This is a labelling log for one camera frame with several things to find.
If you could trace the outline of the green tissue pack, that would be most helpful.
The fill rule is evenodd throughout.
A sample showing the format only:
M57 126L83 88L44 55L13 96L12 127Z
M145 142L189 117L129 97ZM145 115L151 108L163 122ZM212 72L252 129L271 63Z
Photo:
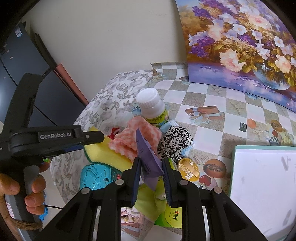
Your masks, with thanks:
M154 224L162 227L182 228L182 210L181 207L171 208L167 204L165 211L159 215Z

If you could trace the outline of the purple paper packet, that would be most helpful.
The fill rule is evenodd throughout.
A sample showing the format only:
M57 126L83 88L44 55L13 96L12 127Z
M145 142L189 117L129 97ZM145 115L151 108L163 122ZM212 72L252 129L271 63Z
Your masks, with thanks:
M141 178L150 189L155 191L159 177L164 174L161 161L139 129L136 130L136 140L137 153L142 164Z

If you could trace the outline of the yellow green sponge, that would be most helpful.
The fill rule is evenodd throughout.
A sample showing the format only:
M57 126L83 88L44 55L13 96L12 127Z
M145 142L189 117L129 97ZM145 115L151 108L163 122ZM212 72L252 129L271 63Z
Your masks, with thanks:
M107 164L123 172L132 167L133 159L137 156L135 130L126 128L110 139L104 136L101 143L85 145L84 151L90 162Z

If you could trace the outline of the dark blue cabinet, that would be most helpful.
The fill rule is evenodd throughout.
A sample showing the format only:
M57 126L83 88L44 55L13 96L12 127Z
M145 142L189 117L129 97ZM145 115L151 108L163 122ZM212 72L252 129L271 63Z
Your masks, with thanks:
M18 87L20 93L33 91L30 127L71 125L85 107L46 62L22 23L1 47L1 122Z

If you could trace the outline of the checkered picture tablecloth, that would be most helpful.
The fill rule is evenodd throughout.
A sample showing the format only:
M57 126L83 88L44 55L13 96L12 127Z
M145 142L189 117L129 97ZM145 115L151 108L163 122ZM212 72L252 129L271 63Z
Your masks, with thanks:
M169 118L188 130L193 145L187 156L199 169L217 159L231 171L231 154L236 145L270 145L271 121L283 128L275 139L284 146L295 145L295 114L258 96L213 85L191 83L183 62L156 63L151 70L118 75L123 89L119 98L128 114L138 114L138 92L155 88L165 102Z

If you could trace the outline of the white green-label pill bottle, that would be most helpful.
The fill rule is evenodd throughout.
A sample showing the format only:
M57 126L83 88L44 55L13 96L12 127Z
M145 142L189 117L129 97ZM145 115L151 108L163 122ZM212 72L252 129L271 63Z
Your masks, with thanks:
M136 98L143 118L153 126L160 128L169 120L169 114L159 92L155 88L141 90Z

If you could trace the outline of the salmon pink board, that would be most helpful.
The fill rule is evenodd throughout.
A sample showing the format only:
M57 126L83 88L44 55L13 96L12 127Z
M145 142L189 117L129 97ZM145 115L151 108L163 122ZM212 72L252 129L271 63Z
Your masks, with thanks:
M73 81L69 73L66 71L62 64L59 64L55 68L56 74L60 77L66 87L75 95L75 97L85 106L88 105L89 101L86 99L84 94L78 88L76 83Z

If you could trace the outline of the teal rimmed white tray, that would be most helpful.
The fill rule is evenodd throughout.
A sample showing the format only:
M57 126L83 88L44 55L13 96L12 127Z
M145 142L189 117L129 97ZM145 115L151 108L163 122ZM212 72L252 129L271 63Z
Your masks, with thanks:
M268 240L295 225L295 147L236 146L230 198Z

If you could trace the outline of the floral oil painting canvas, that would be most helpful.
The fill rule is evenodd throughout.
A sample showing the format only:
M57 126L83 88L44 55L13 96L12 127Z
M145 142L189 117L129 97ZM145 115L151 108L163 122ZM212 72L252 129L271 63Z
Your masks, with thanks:
M177 1L189 81L295 111L295 1Z

